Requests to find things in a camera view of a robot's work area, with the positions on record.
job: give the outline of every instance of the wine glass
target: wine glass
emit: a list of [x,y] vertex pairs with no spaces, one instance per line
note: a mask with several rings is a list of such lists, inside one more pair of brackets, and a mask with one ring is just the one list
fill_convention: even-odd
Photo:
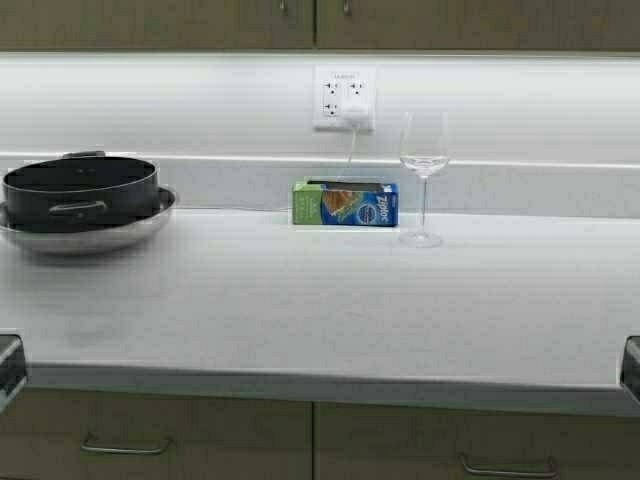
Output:
[[405,121],[400,161],[420,179],[421,212],[420,228],[402,234],[400,239],[415,247],[437,247],[442,245],[442,239],[427,232],[427,180],[449,163],[447,114],[417,119],[406,113]]

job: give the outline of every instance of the kitchen counter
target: kitchen counter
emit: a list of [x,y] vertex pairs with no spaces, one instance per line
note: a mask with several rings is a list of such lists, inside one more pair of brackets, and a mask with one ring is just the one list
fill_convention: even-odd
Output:
[[197,209],[103,257],[3,241],[0,331],[38,387],[640,415],[640,221],[430,222],[445,246]]

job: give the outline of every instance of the ziploc box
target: ziploc box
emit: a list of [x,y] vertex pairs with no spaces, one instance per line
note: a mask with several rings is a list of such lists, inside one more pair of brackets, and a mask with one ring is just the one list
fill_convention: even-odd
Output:
[[398,187],[394,183],[306,180],[293,187],[295,225],[398,224]]

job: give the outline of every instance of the outlet cover plate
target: outlet cover plate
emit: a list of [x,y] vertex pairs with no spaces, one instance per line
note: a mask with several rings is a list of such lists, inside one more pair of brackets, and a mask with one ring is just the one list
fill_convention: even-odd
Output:
[[375,67],[344,65],[316,67],[313,92],[313,126],[318,130],[351,130],[351,126],[341,116],[342,106],[351,101],[367,104],[369,117],[361,130],[374,130],[377,97],[376,77],[377,69]]

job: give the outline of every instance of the wooden cabinet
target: wooden cabinet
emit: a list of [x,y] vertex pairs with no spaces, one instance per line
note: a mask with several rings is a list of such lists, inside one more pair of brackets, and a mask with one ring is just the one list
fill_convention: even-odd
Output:
[[[98,449],[158,455],[109,455]],[[0,479],[311,479],[306,403],[26,390],[0,415]]]
[[320,48],[638,50],[639,15],[637,0],[318,0],[317,42]]
[[312,43],[313,0],[0,2],[2,50],[269,49]]
[[320,405],[318,480],[463,480],[460,454],[486,470],[558,480],[637,478],[640,419]]
[[628,51],[639,15],[637,0],[3,0],[0,50]]

